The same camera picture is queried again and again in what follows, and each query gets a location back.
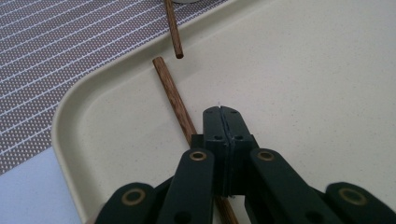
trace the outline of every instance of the wooden stick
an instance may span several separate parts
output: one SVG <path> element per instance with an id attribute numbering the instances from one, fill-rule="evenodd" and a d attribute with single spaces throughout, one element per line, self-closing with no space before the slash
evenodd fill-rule
<path id="1" fill-rule="evenodd" d="M 191 145 L 191 135 L 197 133 L 194 125 L 192 124 L 191 118 L 187 113 L 186 107 L 178 94 L 175 83 L 166 67 L 162 57 L 158 57 L 152 61 L 155 69 L 157 70 L 158 76 L 160 76 L 161 83 L 165 89 L 166 95 L 168 96 L 169 102 L 175 111 L 178 123 L 180 124 L 181 130 L 183 130 L 184 136 L 186 137 L 189 146 Z"/>
<path id="2" fill-rule="evenodd" d="M 180 36 L 178 35 L 175 11 L 173 10 L 172 0 L 164 0 L 164 3 L 175 54 L 178 59 L 181 59 L 184 57 L 184 54 L 183 48 L 181 47 Z"/>
<path id="3" fill-rule="evenodd" d="M 184 136 L 186 137 L 189 146 L 191 146 L 191 135 L 197 134 L 197 132 L 195 131 L 189 113 L 178 94 L 176 85 L 162 57 L 155 58 L 152 62 L 154 63 L 154 67 L 157 70 L 161 83 L 163 84 L 163 88 L 165 89 L 169 102 L 175 111 L 181 130 L 183 130 Z M 215 196 L 215 204 L 219 209 L 221 223 L 238 224 L 238 220 L 233 213 L 230 202 L 226 198 Z"/>

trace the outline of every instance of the white dot pattern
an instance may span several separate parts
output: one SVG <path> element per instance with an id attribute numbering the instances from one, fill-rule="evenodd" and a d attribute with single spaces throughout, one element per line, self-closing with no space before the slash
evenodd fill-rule
<path id="1" fill-rule="evenodd" d="M 227 0 L 175 4 L 177 23 Z M 0 1 L 0 175 L 50 146 L 67 90 L 168 32 L 163 1 Z"/>

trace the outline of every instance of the chopstick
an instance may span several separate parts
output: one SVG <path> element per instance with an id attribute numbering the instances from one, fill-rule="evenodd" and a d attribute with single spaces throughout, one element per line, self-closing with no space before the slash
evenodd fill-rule
<path id="1" fill-rule="evenodd" d="M 186 137 L 189 146 L 191 146 L 191 135 L 197 134 L 195 127 L 192 124 L 189 113 L 178 94 L 176 85 L 166 67 L 165 61 L 162 57 L 155 58 L 153 61 L 154 67 L 157 70 L 158 76 L 160 77 L 163 88 L 165 89 L 166 95 L 168 96 L 169 102 L 171 103 L 174 112 L 176 114 L 178 123 L 180 124 L 181 130 L 183 130 L 184 136 Z M 230 202 L 226 198 L 215 196 L 215 204 L 219 209 L 221 223 L 224 224 L 237 224 L 233 209 L 231 208 Z"/>
<path id="2" fill-rule="evenodd" d="M 197 133 L 195 127 L 192 124 L 189 113 L 187 113 L 186 107 L 178 94 L 176 85 L 166 67 L 162 57 L 158 57 L 152 61 L 155 69 L 157 70 L 158 76 L 160 77 L 163 88 L 165 89 L 166 95 L 168 96 L 169 102 L 175 112 L 178 123 L 180 124 L 181 130 L 186 137 L 189 146 L 191 145 L 191 135 Z"/>
<path id="3" fill-rule="evenodd" d="M 172 0 L 164 0 L 166 17 L 168 18 L 169 30 L 172 36 L 172 43 L 176 57 L 181 59 L 184 57 L 183 48 L 181 47 L 180 36 L 178 34 L 177 23 L 175 18 L 175 11 L 173 9 Z"/>

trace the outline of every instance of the tray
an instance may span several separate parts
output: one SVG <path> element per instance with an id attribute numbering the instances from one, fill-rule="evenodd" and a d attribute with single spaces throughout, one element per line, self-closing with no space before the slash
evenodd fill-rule
<path id="1" fill-rule="evenodd" d="M 52 126 L 81 220 L 122 185 L 162 183 L 189 148 L 151 63 L 160 55 L 198 133 L 205 109 L 235 108 L 312 187 L 354 183 L 396 210 L 391 8 L 230 0 L 180 27 L 184 59 L 164 35 L 84 77 Z M 248 223 L 243 198 L 231 201 Z"/>

